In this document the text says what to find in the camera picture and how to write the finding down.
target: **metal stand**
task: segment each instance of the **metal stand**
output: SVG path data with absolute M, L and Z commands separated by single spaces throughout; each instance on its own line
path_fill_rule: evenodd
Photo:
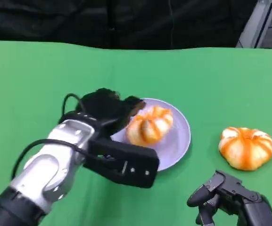
M 236 47 L 259 48 L 271 21 L 272 0 L 259 0 Z

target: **peeled tangerine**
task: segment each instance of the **peeled tangerine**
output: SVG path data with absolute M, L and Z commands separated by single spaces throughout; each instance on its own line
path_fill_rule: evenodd
M 219 149 L 232 167 L 256 170 L 272 158 L 272 138 L 258 129 L 228 127 Z
M 159 106 L 136 115 L 126 129 L 126 135 L 133 145 L 148 146 L 159 142 L 173 125 L 169 109 Z

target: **plate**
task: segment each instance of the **plate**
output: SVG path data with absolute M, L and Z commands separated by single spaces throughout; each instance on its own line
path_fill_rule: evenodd
M 160 106 L 170 109 L 173 113 L 173 126 L 170 131 L 160 142 L 149 146 L 157 152 L 160 159 L 158 171 L 162 171 L 176 164 L 187 152 L 191 140 L 190 126 L 184 115 L 171 104 L 151 98 L 143 98 L 143 100 L 146 106 L 141 111 L 145 111 L 152 106 Z M 123 129 L 111 138 L 115 141 L 129 143 L 125 132 L 126 129 Z

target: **green table surface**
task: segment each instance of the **green table surface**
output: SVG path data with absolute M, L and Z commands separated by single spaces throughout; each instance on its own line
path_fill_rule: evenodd
M 64 96 L 101 87 L 176 106 L 190 123 L 190 149 L 158 174 L 151 189 L 117 185 L 80 169 L 71 192 L 42 226 L 194 226 L 198 210 L 186 201 L 215 169 L 242 179 L 272 204 L 272 160 L 242 172 L 218 151 L 228 126 L 272 136 L 272 50 L 262 49 L 121 51 L 0 41 L 0 193 L 22 149 L 55 127 Z M 74 105 L 70 100 L 68 108 Z M 235 226 L 237 217 L 219 211 L 214 220 Z

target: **silver robot arm segment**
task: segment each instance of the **silver robot arm segment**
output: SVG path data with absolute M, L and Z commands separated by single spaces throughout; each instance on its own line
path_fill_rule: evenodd
M 94 132 L 92 126 L 82 121 L 66 120 L 51 131 L 48 139 L 63 140 L 86 151 Z M 2 208 L 4 212 L 0 214 L 0 226 L 37 225 L 51 211 L 52 204 L 70 191 L 75 173 L 84 160 L 84 156 L 68 146 L 45 144 L 0 195 L 0 211 Z M 15 199 L 16 205 L 8 199 Z M 30 213 L 9 219 L 23 210 Z

